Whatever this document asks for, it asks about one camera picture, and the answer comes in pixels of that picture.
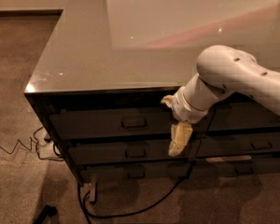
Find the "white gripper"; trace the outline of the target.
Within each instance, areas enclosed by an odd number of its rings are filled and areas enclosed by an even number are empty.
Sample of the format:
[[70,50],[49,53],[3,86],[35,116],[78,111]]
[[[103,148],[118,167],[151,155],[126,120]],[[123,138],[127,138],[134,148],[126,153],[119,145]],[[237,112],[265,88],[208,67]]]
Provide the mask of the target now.
[[198,123],[208,114],[207,110],[200,111],[190,106],[184,97],[183,91],[183,89],[179,89],[174,96],[165,95],[161,99],[163,105],[172,108],[173,116],[179,121],[171,126],[171,142],[168,150],[170,157],[180,155],[187,146],[193,133],[190,124]]

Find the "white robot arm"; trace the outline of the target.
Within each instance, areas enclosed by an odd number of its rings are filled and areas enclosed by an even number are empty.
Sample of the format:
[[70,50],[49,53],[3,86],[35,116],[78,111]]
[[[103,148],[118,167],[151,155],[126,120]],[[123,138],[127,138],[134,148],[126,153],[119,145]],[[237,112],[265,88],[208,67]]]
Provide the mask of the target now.
[[236,92],[280,116],[280,72],[260,66],[253,55],[214,45],[200,53],[196,70],[187,85],[161,99],[177,120],[171,126],[168,150],[171,157],[183,152],[193,133],[192,126],[204,118],[214,104]]

